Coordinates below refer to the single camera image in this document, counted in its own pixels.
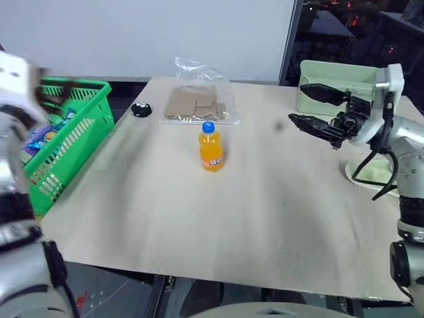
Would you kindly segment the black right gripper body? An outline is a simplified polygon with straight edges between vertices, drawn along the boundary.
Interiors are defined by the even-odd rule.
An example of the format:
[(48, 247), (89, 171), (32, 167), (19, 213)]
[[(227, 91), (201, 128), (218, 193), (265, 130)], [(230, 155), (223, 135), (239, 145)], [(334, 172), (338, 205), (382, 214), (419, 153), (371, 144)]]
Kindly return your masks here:
[(350, 95), (345, 99), (345, 110), (339, 112), (331, 120), (333, 137), (330, 144), (334, 149), (339, 149), (345, 140), (350, 140), (357, 136), (371, 113), (371, 102)]

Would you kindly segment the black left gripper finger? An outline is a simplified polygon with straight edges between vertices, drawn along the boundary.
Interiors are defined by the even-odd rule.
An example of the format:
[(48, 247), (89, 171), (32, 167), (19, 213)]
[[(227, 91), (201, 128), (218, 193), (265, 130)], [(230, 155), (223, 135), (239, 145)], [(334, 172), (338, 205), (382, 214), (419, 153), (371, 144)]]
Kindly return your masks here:
[(50, 95), (57, 97), (59, 99), (71, 99), (74, 88), (77, 87), (75, 81), (57, 81), (53, 80), (50, 82), (52, 86)]
[(67, 97), (48, 96), (46, 97), (46, 112), (48, 114), (62, 115), (63, 105), (68, 100)]

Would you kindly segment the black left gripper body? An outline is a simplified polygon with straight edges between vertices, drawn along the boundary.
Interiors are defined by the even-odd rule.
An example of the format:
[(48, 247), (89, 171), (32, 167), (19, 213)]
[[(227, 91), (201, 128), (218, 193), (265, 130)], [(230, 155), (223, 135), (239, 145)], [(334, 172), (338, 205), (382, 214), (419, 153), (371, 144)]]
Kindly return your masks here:
[(37, 103), (42, 107), (42, 109), (46, 112), (53, 112), (53, 106), (47, 96), (43, 93), (43, 89), (41, 86), (38, 86), (35, 89), (35, 97)]

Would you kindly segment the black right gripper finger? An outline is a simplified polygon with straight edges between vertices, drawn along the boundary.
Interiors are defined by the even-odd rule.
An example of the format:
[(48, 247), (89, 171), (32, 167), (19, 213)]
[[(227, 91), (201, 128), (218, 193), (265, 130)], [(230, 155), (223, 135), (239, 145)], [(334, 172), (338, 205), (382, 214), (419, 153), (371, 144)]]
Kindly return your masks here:
[(308, 83), (299, 88), (306, 96), (321, 103), (340, 106), (350, 99), (350, 92), (344, 92), (322, 83)]
[(300, 131), (326, 141), (334, 141), (335, 139), (331, 131), (332, 126), (323, 119), (295, 113), (290, 113), (288, 117)]

